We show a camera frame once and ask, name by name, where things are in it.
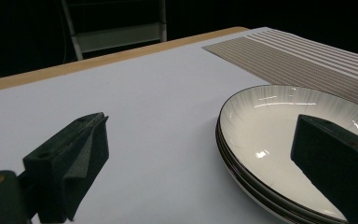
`dark background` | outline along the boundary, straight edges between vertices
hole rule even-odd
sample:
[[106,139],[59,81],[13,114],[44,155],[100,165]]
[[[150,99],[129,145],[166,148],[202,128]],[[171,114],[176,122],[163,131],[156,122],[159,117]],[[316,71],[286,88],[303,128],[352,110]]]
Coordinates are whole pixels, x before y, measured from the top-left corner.
[[[156,21],[158,1],[68,0],[77,31]],[[358,53],[358,1],[166,0],[168,40],[267,26]],[[104,53],[101,51],[89,57]],[[61,0],[0,0],[0,77],[76,60]]]

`table runner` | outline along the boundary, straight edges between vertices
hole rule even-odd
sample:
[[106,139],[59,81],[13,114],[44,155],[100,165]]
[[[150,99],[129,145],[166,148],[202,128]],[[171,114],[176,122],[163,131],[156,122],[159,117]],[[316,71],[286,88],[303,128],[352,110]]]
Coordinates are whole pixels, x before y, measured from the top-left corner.
[[270,84],[307,87],[358,104],[358,54],[272,29],[203,48]]

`striped cloth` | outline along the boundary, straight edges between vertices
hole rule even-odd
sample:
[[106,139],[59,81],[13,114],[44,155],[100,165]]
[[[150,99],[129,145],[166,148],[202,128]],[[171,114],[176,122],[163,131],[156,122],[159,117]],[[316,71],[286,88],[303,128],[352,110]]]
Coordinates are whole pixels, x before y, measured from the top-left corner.
[[311,88],[358,104],[358,54],[278,30],[203,48],[270,84]]

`wooden trim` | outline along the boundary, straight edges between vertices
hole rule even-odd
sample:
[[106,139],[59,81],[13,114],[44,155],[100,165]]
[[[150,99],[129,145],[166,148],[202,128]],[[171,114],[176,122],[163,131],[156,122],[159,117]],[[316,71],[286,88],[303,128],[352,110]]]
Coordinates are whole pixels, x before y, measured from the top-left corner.
[[101,57],[91,58],[79,62],[66,63],[66,64],[35,70],[32,72],[22,73],[10,77],[2,77],[0,78],[0,90],[10,87],[20,86],[20,85],[24,85],[24,84],[52,78],[52,77],[59,77],[66,74],[82,71],[85,69],[90,69],[93,67],[98,67],[109,63],[116,63],[131,58],[136,58],[147,54],[160,52],[166,49],[174,49],[174,48],[182,47],[184,45],[216,38],[223,35],[231,35],[246,30],[248,29],[244,27],[232,27],[232,28],[214,31],[202,35],[193,35],[190,37],[185,37],[177,40],[145,46],[138,49],[129,49],[118,53],[108,54]]

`white plate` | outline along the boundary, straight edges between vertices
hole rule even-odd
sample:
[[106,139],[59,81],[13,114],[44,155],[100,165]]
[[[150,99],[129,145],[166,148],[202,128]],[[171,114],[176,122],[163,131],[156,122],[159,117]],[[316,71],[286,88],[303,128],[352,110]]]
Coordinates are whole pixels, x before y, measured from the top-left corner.
[[345,220],[290,159],[299,114],[358,134],[357,104],[321,91],[274,85],[230,97],[222,107],[220,126],[234,156],[266,186],[313,211]]

